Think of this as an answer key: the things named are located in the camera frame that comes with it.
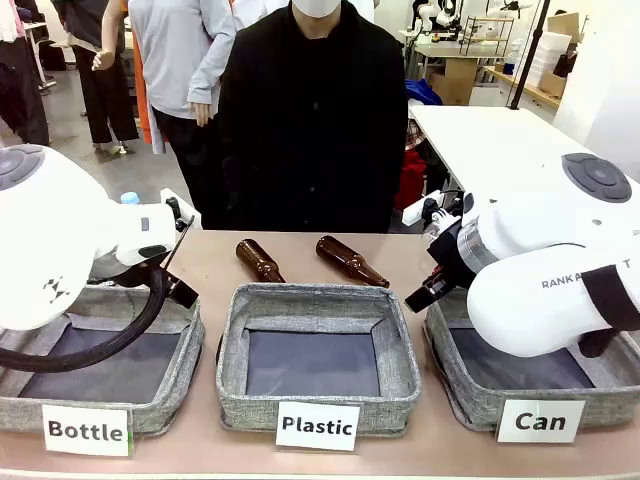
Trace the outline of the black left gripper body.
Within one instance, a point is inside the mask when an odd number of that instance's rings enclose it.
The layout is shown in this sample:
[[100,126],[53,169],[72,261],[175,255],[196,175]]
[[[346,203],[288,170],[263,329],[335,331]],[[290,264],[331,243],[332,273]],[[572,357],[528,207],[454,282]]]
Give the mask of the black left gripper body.
[[149,286],[151,273],[159,268],[161,255],[156,254],[144,258],[135,265],[125,265],[116,257],[116,249],[96,258],[91,268],[91,284],[98,285],[106,282],[124,288]]

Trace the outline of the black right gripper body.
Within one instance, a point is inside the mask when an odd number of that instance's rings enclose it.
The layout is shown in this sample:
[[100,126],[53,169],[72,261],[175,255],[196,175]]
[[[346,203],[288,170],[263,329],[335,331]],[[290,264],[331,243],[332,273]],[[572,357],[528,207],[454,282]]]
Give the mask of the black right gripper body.
[[456,220],[433,240],[427,251],[437,266],[427,279],[433,296],[445,296],[454,288],[468,289],[476,274],[464,263],[458,250],[461,221]]

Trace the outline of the light shirt bystander's hand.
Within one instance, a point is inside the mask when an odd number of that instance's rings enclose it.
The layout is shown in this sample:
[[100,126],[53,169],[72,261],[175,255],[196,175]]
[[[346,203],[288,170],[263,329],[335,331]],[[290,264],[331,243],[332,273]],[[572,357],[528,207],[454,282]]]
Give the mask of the light shirt bystander's hand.
[[216,108],[212,104],[193,102],[191,107],[199,127],[205,127],[216,114]]

